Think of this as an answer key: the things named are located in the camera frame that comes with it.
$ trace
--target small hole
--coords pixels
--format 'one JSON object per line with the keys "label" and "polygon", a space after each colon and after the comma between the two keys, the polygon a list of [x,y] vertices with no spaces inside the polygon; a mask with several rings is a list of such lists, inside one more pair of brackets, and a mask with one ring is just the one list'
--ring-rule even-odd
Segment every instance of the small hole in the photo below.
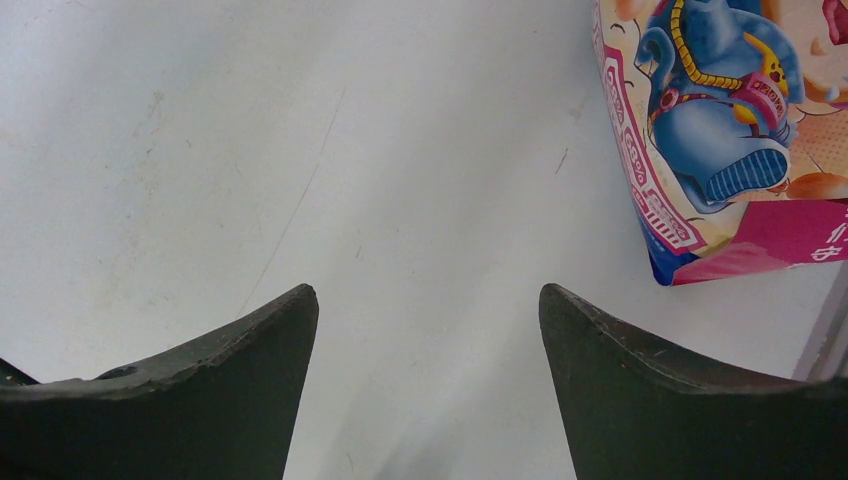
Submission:
{"label": "small hole", "polygon": [[137,370],[138,369],[135,368],[132,365],[128,365],[126,367],[113,368],[112,370],[109,370],[108,372],[104,373],[103,375],[100,375],[95,380],[110,380],[112,378],[126,377],[127,375],[132,375]]}

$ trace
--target pink label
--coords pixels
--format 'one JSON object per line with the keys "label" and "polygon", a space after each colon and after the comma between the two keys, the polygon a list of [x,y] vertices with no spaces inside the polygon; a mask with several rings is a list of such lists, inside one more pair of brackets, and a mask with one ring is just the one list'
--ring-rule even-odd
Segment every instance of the pink label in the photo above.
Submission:
{"label": "pink label", "polygon": [[777,85],[760,72],[747,75],[743,80],[745,80],[745,86],[730,97],[757,107],[765,118],[769,130],[774,130],[786,113],[786,101],[778,91]]}
{"label": "pink label", "polygon": [[593,44],[612,128],[637,210],[657,238],[675,254],[703,247],[706,243],[700,233],[680,215],[659,187],[624,88],[623,56],[621,51],[604,44],[597,3],[592,17]]}
{"label": "pink label", "polygon": [[733,243],[751,242],[773,258],[820,263],[848,259],[848,205],[843,200],[755,202]]}
{"label": "pink label", "polygon": [[733,241],[685,265],[674,285],[848,259],[848,201],[753,202]]}

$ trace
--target cartoon illustration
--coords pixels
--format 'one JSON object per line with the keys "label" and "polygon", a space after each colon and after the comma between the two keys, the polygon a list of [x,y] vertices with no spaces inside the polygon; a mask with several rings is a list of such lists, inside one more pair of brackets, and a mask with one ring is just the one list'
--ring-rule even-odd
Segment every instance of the cartoon illustration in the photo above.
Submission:
{"label": "cartoon illustration", "polygon": [[848,198],[848,1],[761,0],[762,13],[786,33],[801,62],[804,102],[793,158],[792,199]]}
{"label": "cartoon illustration", "polygon": [[789,104],[805,95],[781,29],[728,0],[662,0],[646,27],[636,62],[651,72],[649,128],[692,206],[710,214],[747,191],[785,191]]}

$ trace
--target colorful packaging box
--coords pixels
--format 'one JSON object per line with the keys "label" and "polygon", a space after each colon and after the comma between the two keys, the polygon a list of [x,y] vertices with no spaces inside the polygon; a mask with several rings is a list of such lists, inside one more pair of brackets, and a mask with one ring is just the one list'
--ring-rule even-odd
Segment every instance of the colorful packaging box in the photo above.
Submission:
{"label": "colorful packaging box", "polygon": [[848,0],[596,0],[657,281],[848,258]]}

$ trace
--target white surface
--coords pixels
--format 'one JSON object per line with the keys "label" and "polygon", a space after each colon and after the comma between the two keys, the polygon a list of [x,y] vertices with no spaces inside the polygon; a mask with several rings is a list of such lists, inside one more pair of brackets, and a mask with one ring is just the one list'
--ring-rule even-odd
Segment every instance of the white surface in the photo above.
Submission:
{"label": "white surface", "polygon": [[287,478],[569,478],[544,283],[789,376],[836,274],[655,285],[589,2],[0,5],[0,356],[88,378],[311,283]]}

